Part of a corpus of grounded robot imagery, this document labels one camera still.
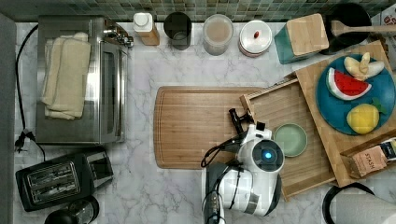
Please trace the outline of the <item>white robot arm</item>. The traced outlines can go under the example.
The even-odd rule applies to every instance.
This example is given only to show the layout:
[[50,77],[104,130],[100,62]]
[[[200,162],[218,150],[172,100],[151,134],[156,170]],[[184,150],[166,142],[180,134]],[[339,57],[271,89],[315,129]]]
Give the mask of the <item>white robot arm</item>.
[[203,224],[226,224],[224,211],[265,217],[278,205],[285,156],[261,122],[212,147],[203,168]]

